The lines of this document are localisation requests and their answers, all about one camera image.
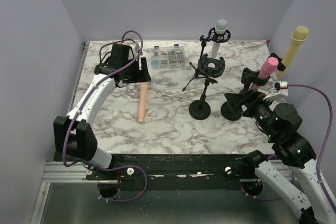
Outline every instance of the clear plastic container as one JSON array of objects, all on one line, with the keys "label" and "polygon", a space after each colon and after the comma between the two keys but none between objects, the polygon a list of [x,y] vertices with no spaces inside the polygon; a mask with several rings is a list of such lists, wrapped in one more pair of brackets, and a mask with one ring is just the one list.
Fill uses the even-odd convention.
[{"label": "clear plastic container", "polygon": [[174,47],[155,46],[150,54],[152,69],[185,68],[183,46],[178,44],[175,44]]}]

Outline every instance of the metal floor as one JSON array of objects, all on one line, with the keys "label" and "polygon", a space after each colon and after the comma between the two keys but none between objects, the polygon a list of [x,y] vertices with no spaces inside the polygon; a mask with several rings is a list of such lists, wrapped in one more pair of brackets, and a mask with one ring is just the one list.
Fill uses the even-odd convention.
[{"label": "metal floor", "polygon": [[[135,192],[122,192],[123,198]],[[262,196],[275,194],[265,185]],[[111,223],[258,223],[292,224],[297,218],[284,201],[259,201],[241,191],[147,191],[133,202],[98,200],[95,184],[50,186],[45,224]]]}]

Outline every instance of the white microphone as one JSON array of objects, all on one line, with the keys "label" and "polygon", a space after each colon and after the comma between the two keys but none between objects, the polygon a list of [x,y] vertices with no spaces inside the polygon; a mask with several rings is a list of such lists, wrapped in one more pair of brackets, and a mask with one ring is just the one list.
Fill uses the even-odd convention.
[{"label": "white microphone", "polygon": [[[217,25],[215,27],[215,33],[217,33],[218,35],[223,35],[226,31],[226,25],[227,25],[226,20],[220,19],[217,22]],[[214,42],[214,44],[212,45],[212,50],[211,50],[211,56],[210,56],[211,58],[217,57],[219,46],[220,46],[220,43]]]}]

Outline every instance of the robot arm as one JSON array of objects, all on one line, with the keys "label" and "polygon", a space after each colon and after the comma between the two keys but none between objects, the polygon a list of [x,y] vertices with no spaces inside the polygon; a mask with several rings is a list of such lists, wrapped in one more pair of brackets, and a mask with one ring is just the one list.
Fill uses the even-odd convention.
[{"label": "robot arm", "polygon": [[[141,58],[140,70],[139,61],[132,59],[134,51],[141,53],[137,43],[129,46],[113,44],[111,56],[95,67],[95,76],[79,103],[66,117],[58,116],[54,120],[56,151],[63,153],[67,142],[66,150],[70,156],[101,168],[110,167],[112,155],[98,147],[92,125],[104,101],[119,82],[137,83],[151,80],[146,58]],[[111,76],[132,61],[129,68]]]},{"label": "robot arm", "polygon": [[[307,195],[281,176],[270,162],[263,161],[255,165],[256,176],[269,184],[286,201],[297,217],[309,211],[311,206],[312,214],[318,223],[336,223],[332,202],[328,201],[317,178],[316,154],[308,140],[296,131],[302,123],[302,118],[294,106],[280,103],[272,111],[269,108],[271,101],[265,94],[256,90],[243,94],[227,93],[225,97],[231,110],[237,110],[242,105],[247,108],[242,112],[243,116],[256,120],[268,136],[269,142],[273,143],[272,149],[275,154],[293,172]],[[323,183],[335,203],[336,199],[329,186],[326,182]]]}]

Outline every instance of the microphone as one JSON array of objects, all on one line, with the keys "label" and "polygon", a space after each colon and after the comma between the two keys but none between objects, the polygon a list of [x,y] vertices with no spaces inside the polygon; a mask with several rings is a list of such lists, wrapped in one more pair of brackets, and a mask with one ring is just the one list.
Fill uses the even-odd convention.
[{"label": "microphone", "polygon": [[[261,70],[258,74],[258,77],[262,80],[267,79],[278,67],[279,61],[275,57],[269,57],[264,64],[262,64]],[[252,84],[250,87],[251,89],[258,90],[260,86]]]},{"label": "microphone", "polygon": [[308,28],[305,26],[298,26],[292,32],[290,36],[290,43],[286,50],[286,53],[281,61],[281,63],[286,67],[284,71],[278,71],[277,77],[282,78],[282,76],[286,73],[289,65],[291,64],[295,54],[299,50],[301,44],[307,39],[308,37]]},{"label": "microphone", "polygon": [[[223,35],[226,32],[226,25],[227,25],[226,20],[220,19],[217,22],[217,25],[215,27],[215,35],[216,34],[217,35]],[[219,46],[220,46],[220,43],[218,43],[218,42],[213,43],[212,50],[211,50],[211,56],[210,56],[211,58],[215,59],[217,57]]]}]

